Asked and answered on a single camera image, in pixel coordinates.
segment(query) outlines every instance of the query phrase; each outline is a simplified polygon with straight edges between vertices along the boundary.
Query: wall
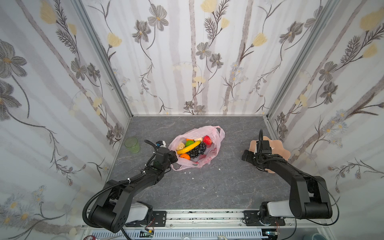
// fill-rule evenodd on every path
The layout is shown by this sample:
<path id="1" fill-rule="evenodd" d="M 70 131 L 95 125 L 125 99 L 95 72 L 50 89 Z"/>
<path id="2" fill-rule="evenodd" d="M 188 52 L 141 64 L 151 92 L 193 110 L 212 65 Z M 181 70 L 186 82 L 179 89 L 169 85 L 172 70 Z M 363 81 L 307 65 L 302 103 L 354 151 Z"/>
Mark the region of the wall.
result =
<path id="1" fill-rule="evenodd" d="M 271 116 L 293 164 L 323 176 L 338 199 L 338 240 L 383 234 L 383 7 L 341 1 Z"/>
<path id="2" fill-rule="evenodd" d="M 326 1 L 82 0 L 134 114 L 266 114 Z"/>
<path id="3" fill-rule="evenodd" d="M 70 1 L 2 1 L 0 39 L 1 237 L 79 238 L 128 118 Z"/>

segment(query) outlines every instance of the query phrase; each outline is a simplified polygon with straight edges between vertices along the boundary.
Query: gray marble tabletop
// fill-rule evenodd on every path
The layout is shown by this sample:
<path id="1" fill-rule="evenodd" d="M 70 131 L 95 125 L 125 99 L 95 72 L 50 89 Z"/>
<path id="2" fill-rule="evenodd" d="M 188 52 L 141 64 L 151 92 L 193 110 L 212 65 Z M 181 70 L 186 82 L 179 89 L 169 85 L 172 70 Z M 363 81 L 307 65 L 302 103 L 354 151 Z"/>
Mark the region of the gray marble tabletop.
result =
<path id="1" fill-rule="evenodd" d="M 217 157 L 200 169 L 171 170 L 158 184 L 136 195 L 133 202 L 143 201 L 154 209 L 246 209 L 259 208 L 263 201 L 289 198 L 290 187 L 277 174 L 258 171 L 241 160 L 261 128 L 270 136 L 262 117 L 133 117 L 124 140 L 136 136 L 140 151 L 132 154 L 123 145 L 109 179 L 122 180 L 140 173 L 153 153 L 144 139 L 170 144 L 176 136 L 206 125 L 225 131 Z"/>

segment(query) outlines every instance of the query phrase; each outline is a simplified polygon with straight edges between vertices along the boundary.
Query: pink plastic bag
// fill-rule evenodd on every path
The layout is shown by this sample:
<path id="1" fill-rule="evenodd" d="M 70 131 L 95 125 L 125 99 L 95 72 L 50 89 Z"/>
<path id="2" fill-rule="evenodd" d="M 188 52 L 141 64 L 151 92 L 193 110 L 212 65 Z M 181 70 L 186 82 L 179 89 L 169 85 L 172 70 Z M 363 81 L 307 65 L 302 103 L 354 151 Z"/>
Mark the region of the pink plastic bag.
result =
<path id="1" fill-rule="evenodd" d="M 201 128 L 195 128 L 192 129 L 189 132 L 184 133 L 183 135 L 177 136 L 169 145 L 169 149 L 176 151 L 176 147 L 179 145 L 179 143 L 184 142 L 185 139 L 196 139 L 196 138 L 204 138 L 205 136 L 209 136 L 209 138 L 212 140 L 212 145 L 205 151 L 206 155 L 200 155 L 195 159 L 185 159 L 182 157 L 177 157 L 177 163 L 181 165 L 179 169 L 175 169 L 173 165 L 171 165 L 172 169 L 175 171 L 181 171 L 190 167 L 198 167 L 201 168 L 205 164 L 210 164 L 211 160 L 217 156 L 217 153 L 220 149 L 221 141 L 225 137 L 225 132 L 220 126 L 204 126 Z"/>

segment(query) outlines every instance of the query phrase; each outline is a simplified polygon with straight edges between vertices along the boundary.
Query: glass cup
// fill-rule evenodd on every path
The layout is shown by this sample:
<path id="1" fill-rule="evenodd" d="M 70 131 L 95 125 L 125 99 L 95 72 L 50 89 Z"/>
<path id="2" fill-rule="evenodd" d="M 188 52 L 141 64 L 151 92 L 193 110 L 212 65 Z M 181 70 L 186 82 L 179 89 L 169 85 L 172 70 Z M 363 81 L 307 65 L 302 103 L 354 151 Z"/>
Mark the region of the glass cup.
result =
<path id="1" fill-rule="evenodd" d="M 129 137 L 125 140 L 124 145 L 132 152 L 137 153 L 140 151 L 139 141 L 135 137 Z"/>

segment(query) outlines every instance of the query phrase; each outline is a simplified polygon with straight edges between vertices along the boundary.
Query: strawberry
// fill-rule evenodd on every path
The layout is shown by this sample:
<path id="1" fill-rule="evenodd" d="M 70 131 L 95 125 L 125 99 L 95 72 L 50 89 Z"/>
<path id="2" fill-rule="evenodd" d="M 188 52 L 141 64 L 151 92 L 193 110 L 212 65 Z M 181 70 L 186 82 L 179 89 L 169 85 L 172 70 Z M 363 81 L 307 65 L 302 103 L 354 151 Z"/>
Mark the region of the strawberry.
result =
<path id="1" fill-rule="evenodd" d="M 211 145 L 212 144 L 212 140 L 208 136 L 204 137 L 203 142 L 205 142 L 205 144 L 207 144 L 207 145 Z"/>

